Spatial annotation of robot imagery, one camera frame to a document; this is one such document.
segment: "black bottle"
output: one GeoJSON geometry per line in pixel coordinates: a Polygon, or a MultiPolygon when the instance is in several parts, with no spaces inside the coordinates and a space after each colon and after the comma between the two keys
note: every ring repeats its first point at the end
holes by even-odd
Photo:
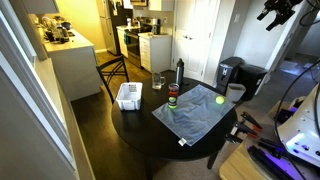
{"type": "Polygon", "coordinates": [[[183,84],[183,70],[184,70],[184,62],[180,58],[177,63],[177,69],[176,69],[176,83],[179,86],[183,84]]]}

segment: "light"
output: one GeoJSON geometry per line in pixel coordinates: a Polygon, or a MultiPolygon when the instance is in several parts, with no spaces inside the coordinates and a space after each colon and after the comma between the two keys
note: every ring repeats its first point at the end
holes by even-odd
{"type": "Polygon", "coordinates": [[[293,150],[293,146],[295,145],[296,142],[299,142],[302,138],[304,137],[303,133],[299,133],[295,135],[293,138],[291,138],[287,143],[286,146],[288,149],[293,150]]]}

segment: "cable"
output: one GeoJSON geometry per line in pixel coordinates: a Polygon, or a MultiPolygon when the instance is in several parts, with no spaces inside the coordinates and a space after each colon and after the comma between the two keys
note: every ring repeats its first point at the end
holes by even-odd
{"type": "Polygon", "coordinates": [[[311,13],[313,13],[313,12],[315,12],[315,11],[318,11],[318,10],[319,10],[319,9],[317,9],[317,8],[312,8],[311,11],[307,12],[306,14],[304,14],[304,15],[300,18],[299,24],[300,24],[301,26],[303,26],[303,27],[307,27],[307,26],[311,26],[311,25],[313,25],[313,24],[317,24],[318,22],[320,22],[320,20],[317,20],[317,21],[312,22],[312,23],[309,23],[309,24],[305,24],[305,23],[302,22],[302,20],[304,20],[304,18],[306,18],[309,14],[311,14],[311,13]]]}
{"type": "Polygon", "coordinates": [[[313,4],[310,2],[310,0],[306,0],[306,1],[307,1],[307,3],[308,3],[311,7],[320,10],[320,6],[313,5],[313,4]]]}
{"type": "Polygon", "coordinates": [[[320,138],[320,127],[319,127],[319,119],[318,119],[318,97],[319,97],[319,92],[320,92],[320,85],[318,84],[316,96],[314,98],[314,121],[316,123],[316,129],[318,131],[318,136],[320,138]]]}
{"type": "MultiPolygon", "coordinates": [[[[276,112],[276,115],[275,115],[275,121],[274,121],[274,127],[275,127],[275,132],[276,132],[276,135],[278,137],[278,140],[279,142],[281,142],[281,139],[280,139],[280,136],[279,136],[279,132],[278,132],[278,127],[277,127],[277,119],[278,119],[278,116],[279,116],[279,112],[280,112],[280,108],[282,106],[282,103],[283,103],[283,100],[284,98],[287,96],[289,90],[292,88],[292,86],[306,73],[308,72],[311,68],[313,68],[314,66],[316,66],[318,63],[320,63],[320,60],[318,60],[317,62],[315,62],[314,64],[312,64],[310,67],[308,67],[306,70],[304,70],[291,84],[290,86],[287,88],[287,90],[285,91],[284,95],[282,96],[281,100],[280,100],[280,103],[279,103],[279,106],[278,106],[278,109],[277,109],[277,112],[276,112]]],[[[283,143],[280,143],[281,146],[283,147],[283,149],[285,149],[285,153],[289,159],[289,161],[291,162],[291,164],[293,165],[293,167],[296,169],[296,171],[299,173],[299,175],[303,178],[303,179],[306,179],[303,174],[301,173],[301,171],[298,169],[298,167],[293,163],[292,159],[291,159],[291,155],[288,153],[287,149],[285,148],[284,144],[283,143]]]]}

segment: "baseboard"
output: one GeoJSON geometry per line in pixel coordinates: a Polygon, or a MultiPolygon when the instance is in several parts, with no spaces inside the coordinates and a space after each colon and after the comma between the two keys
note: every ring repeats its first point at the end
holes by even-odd
{"type": "Polygon", "coordinates": [[[101,52],[107,52],[107,49],[99,49],[99,50],[95,50],[95,53],[101,53],[101,52]]]}

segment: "white door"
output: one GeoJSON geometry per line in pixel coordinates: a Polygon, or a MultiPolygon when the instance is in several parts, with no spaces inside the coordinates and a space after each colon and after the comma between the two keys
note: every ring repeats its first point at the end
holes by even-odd
{"type": "Polygon", "coordinates": [[[176,7],[177,23],[172,68],[175,69],[181,58],[185,63],[184,76],[201,81],[209,44],[206,25],[209,0],[179,0],[176,7]]]}

